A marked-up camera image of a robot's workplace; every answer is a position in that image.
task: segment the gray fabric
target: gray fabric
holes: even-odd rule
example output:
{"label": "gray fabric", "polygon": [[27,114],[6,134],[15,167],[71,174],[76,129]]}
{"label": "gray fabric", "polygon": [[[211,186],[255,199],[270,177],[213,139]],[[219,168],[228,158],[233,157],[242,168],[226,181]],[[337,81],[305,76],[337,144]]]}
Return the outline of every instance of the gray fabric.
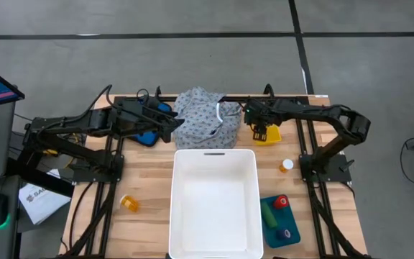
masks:
{"label": "gray fabric", "polygon": [[174,110],[177,119],[185,122],[175,130],[177,149],[233,148],[241,123],[241,107],[234,102],[221,102],[216,116],[216,104],[225,94],[209,93],[195,87],[178,96]]}

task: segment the white paper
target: white paper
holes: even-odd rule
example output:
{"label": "white paper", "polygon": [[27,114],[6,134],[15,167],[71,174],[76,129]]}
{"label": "white paper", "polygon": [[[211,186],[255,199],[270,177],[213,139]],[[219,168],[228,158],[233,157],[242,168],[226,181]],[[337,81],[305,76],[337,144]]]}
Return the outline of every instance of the white paper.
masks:
{"label": "white paper", "polygon": [[[60,178],[57,169],[52,169],[47,174]],[[67,204],[71,198],[48,191],[36,185],[28,183],[19,191],[19,200],[33,224],[39,224],[56,212],[61,206]]]}

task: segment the white storage container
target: white storage container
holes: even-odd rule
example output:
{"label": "white storage container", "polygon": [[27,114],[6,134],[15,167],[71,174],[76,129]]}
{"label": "white storage container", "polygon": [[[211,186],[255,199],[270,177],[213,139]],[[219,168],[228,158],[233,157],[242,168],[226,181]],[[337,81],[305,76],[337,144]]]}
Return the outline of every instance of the white storage container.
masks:
{"label": "white storage container", "polygon": [[169,255],[174,259],[263,256],[253,151],[175,153]]}

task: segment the black line on floor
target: black line on floor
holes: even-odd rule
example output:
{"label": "black line on floor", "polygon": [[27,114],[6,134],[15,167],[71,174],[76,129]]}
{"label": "black line on floor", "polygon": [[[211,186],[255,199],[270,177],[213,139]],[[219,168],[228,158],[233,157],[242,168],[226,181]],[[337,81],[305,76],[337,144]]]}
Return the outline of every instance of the black line on floor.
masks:
{"label": "black line on floor", "polygon": [[123,39],[196,39],[196,38],[272,38],[294,37],[293,32],[183,32],[84,35],[0,35],[0,40],[123,40]]}
{"label": "black line on floor", "polygon": [[309,72],[308,58],[306,57],[306,49],[301,33],[298,12],[296,11],[295,0],[288,0],[288,5],[290,6],[290,13],[292,14],[293,29],[295,30],[296,45],[298,47],[298,55],[300,56],[301,69],[303,70],[306,93],[314,94],[313,81],[311,80],[311,72]]}
{"label": "black line on floor", "polygon": [[414,32],[303,32],[302,37],[414,37]]}

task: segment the blue tray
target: blue tray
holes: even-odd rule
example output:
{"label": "blue tray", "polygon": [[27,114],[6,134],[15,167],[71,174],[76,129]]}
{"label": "blue tray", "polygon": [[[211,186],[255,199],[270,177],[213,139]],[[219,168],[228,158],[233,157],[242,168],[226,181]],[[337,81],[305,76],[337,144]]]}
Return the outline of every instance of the blue tray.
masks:
{"label": "blue tray", "polygon": [[[275,209],[272,205],[279,196],[281,195],[268,197],[260,200],[261,202],[265,201],[269,205],[269,207],[271,208],[271,212],[274,214],[274,217],[277,221],[277,227],[270,229],[262,218],[264,240],[271,248],[296,244],[301,240],[298,227],[296,226],[295,218],[293,217],[292,209],[290,208],[290,201],[288,197],[282,194],[282,196],[287,197],[287,207],[282,209]],[[279,240],[277,238],[277,231],[281,229],[287,229],[290,232],[290,237],[284,240]]]}

